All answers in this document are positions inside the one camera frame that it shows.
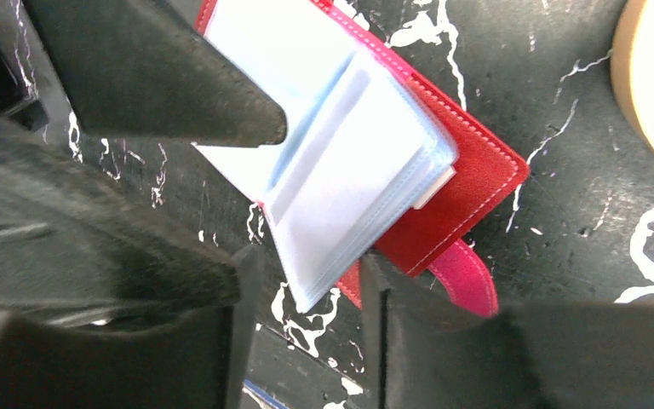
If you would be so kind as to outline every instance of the black marble surface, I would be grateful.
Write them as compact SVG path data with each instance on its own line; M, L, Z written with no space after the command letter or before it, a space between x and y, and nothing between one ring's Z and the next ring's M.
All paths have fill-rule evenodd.
M189 22L199 3L175 0ZM502 301L654 302L654 154L618 111L610 84L624 0L336 3L530 161L531 178L465 238ZM187 143L81 135L19 0L0 2L0 27L9 63L49 115L38 137L100 166L204 245L235 251L254 241L270 250L264 334L250 370L258 386L295 408L364 407L367 393L348 395L342 380L367 376L359 311L335 290L310 314L296 313L256 206ZM419 280L434 285L429 274Z

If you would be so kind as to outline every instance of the red leather wallet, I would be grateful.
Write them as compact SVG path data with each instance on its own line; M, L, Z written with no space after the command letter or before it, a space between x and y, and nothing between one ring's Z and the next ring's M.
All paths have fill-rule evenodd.
M196 27L202 35L216 1L205 0L199 11ZM460 156L454 165L456 174L420 210L408 210L377 241L376 248L409 276L430 268L458 305L476 314L493 314L497 303L490 274L459 238L527 178L527 163L330 0L304 1L312 2L371 49L375 58L432 111L457 144ZM337 285L360 305L357 265Z

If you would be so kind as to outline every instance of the leather cover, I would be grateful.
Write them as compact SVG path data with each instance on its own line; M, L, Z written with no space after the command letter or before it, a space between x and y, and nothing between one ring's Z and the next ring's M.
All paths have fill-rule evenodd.
M472 306L466 308L476 314L491 314L496 310L495 289L485 265L464 243L451 246L525 180L529 174L527 163L394 51L354 24L331 1L304 1L311 1L372 49L375 58L433 112L457 143L460 156L454 165L456 174L422 209L408 210L377 241L377 249L411 277L445 254L440 259L444 262L433 265L433 272L441 281L450 281L446 288L452 288L453 300ZM206 0L198 14L196 27L201 34L209 24L215 2ZM464 277L460 279L459 269L445 267L461 257L468 261L461 262L463 267L472 267L463 269ZM451 282L456 278L460 285ZM360 305L358 264L349 269L338 287Z

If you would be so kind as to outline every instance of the card holder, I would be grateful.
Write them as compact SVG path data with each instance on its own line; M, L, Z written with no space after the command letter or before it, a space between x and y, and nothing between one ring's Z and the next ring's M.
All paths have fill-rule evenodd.
M293 51L302 49L312 53L313 57L303 60L318 60L319 55L323 53L338 55L340 52L345 52L347 55L345 60L348 60L352 58L352 54L345 50L354 47L355 43L363 49L368 49L372 57L392 73L393 79L402 85L403 90L411 94L415 103L418 106L422 105L425 112L432 114L432 120L442 124L454 137L460 158L440 175L437 175L433 184L426 188L423 197L415 198L411 202L412 210L408 210L402 216L394 216L398 220L376 242L377 248L409 275L417 275L427 268L527 177L528 167L520 156L464 112L453 100L419 72L416 72L391 49L386 48L376 37L354 24L331 1L220 0L217 3L216 0L206 0L197 19L198 32L208 40L212 40L212 30L219 24L219 19L224 17L223 14L221 16L219 14L225 9L236 10L233 13L236 17L232 22L239 30L253 32L252 23L257 19L261 20L255 22L259 25L261 32L292 31L300 38L300 41L297 41L298 47L294 48L295 42L290 43L289 39L283 36L282 44L285 46L281 49L292 47ZM319 20L315 13L328 18ZM334 72L331 69L320 71L320 66L320 64L316 64L313 69L303 70L313 78L314 84L324 84L324 72ZM277 162L275 159L269 158L269 155L263 154L267 151L266 149L263 150L263 153L258 153L262 148L252 149L249 153L240 153L239 155L230 156L231 153L225 155L223 164L231 163L232 168L230 169L224 166L220 167L216 163L219 162L218 159L216 162L212 161L217 169L228 170L228 172L223 171L222 173L232 183L238 179L237 176L242 171L244 176L242 181L234 184L238 187L241 186L240 190L254 201L258 201L257 197L260 196L259 193L254 192L259 192L260 189L249 186L250 178L254 179L254 173L259 172L253 165L256 164L257 169L266 169L274 166ZM201 147L198 149L207 158L210 158L210 155ZM282 147L275 149L275 151L277 150L279 153L284 152ZM330 257L333 260L339 258L335 255L330 255ZM475 280L480 279L485 282L485 291L494 293L489 276L488 280L484 278L476 276ZM343 279L337 284L347 294L354 293L354 277L350 280ZM472 287L470 289L466 287L466 291L473 290Z

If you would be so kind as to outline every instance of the pink strap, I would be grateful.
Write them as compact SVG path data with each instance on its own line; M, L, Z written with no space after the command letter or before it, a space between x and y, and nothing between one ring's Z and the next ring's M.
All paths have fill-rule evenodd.
M497 293L490 271L462 240L448 247L429 269L454 304L484 317L497 313Z

